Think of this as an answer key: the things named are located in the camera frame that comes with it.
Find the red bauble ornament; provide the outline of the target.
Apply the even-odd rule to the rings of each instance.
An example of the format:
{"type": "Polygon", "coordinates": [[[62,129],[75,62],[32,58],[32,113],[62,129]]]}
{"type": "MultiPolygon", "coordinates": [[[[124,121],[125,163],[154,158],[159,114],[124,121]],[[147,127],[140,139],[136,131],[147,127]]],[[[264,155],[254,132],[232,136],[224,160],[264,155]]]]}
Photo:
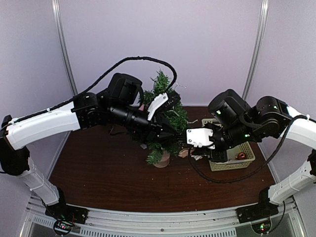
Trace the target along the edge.
{"type": "Polygon", "coordinates": [[[241,152],[241,153],[237,154],[236,159],[237,160],[247,159],[247,155],[246,155],[246,153],[241,152]]]}

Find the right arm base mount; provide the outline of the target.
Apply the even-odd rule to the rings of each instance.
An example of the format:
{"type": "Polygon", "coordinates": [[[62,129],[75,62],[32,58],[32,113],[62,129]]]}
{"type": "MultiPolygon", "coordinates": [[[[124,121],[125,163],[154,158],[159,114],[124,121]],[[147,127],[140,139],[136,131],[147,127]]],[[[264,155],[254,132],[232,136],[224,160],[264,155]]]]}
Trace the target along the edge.
{"type": "Polygon", "coordinates": [[[256,221],[278,214],[278,206],[270,202],[268,189],[259,193],[257,204],[239,207],[236,209],[239,223],[256,221]]]}

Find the small green christmas tree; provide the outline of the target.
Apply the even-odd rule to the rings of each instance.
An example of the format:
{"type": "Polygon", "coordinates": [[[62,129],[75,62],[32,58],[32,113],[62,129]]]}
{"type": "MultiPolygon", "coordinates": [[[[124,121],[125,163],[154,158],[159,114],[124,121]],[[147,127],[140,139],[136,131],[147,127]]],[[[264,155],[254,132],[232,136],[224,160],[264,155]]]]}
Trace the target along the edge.
{"type": "MultiPolygon", "coordinates": [[[[152,79],[153,88],[151,90],[144,91],[144,99],[139,99],[140,105],[145,105],[145,111],[148,110],[149,105],[159,94],[164,92],[175,91],[174,88],[168,88],[170,85],[170,77],[166,75],[162,70],[157,71],[157,76],[152,79]]],[[[164,115],[171,125],[179,133],[183,133],[188,128],[188,115],[183,109],[182,103],[178,102],[172,108],[159,111],[160,114],[164,115]]],[[[170,156],[178,156],[178,153],[182,150],[181,145],[177,142],[176,138],[173,138],[167,143],[149,142],[146,144],[150,150],[146,158],[148,165],[153,165],[157,168],[164,168],[169,165],[170,156]]]]}

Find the white round ornament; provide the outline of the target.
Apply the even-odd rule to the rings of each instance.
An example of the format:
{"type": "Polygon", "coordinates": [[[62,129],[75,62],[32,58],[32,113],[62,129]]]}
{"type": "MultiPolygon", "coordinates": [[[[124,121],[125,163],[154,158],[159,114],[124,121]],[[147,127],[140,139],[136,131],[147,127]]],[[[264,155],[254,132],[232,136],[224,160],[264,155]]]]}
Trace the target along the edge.
{"type": "MultiPolygon", "coordinates": [[[[200,160],[203,158],[202,155],[194,155],[195,148],[192,148],[190,151],[191,157],[194,158],[195,160],[200,160]]],[[[189,154],[189,149],[188,148],[183,148],[179,153],[178,157],[180,158],[185,158],[188,157],[189,154]]]]}

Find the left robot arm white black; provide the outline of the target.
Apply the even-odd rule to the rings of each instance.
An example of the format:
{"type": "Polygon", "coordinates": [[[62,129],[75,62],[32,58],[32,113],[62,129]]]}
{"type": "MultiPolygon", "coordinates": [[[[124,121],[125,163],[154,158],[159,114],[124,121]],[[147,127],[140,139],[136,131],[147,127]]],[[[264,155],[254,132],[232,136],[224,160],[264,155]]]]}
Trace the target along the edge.
{"type": "Polygon", "coordinates": [[[170,122],[158,113],[168,102],[167,93],[159,95],[148,111],[134,107],[142,95],[142,82],[130,75],[116,73],[109,86],[95,94],[78,95],[65,105],[46,110],[31,118],[13,119],[6,116],[0,131],[0,164],[3,171],[23,180],[46,206],[60,219],[71,215],[62,192],[38,171],[27,145],[34,141],[66,132],[91,128],[108,123],[125,127],[142,143],[167,143],[176,135],[170,122]]]}

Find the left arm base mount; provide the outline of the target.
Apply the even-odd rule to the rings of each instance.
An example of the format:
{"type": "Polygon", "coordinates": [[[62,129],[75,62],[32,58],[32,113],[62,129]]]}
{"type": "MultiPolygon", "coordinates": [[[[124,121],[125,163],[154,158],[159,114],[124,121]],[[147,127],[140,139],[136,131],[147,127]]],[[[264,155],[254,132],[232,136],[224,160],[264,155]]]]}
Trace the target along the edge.
{"type": "Polygon", "coordinates": [[[45,215],[68,223],[85,224],[88,209],[66,204],[65,195],[60,188],[57,188],[59,199],[54,205],[44,205],[45,215]]]}

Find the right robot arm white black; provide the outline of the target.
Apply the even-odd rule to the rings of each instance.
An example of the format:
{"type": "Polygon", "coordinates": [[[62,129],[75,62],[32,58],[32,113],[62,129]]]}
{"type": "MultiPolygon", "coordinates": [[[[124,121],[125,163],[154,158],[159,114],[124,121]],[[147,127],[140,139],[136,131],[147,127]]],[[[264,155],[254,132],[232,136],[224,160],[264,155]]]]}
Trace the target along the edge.
{"type": "Polygon", "coordinates": [[[269,163],[282,147],[285,139],[304,144],[312,149],[307,160],[287,178],[269,186],[260,193],[253,214],[265,217],[272,204],[279,205],[288,197],[316,181],[316,121],[303,115],[285,102],[264,96],[254,107],[244,101],[234,90],[217,95],[208,105],[208,112],[220,123],[197,128],[194,142],[198,151],[223,153],[244,142],[261,142],[266,137],[280,138],[280,142],[265,163],[269,163]]]}

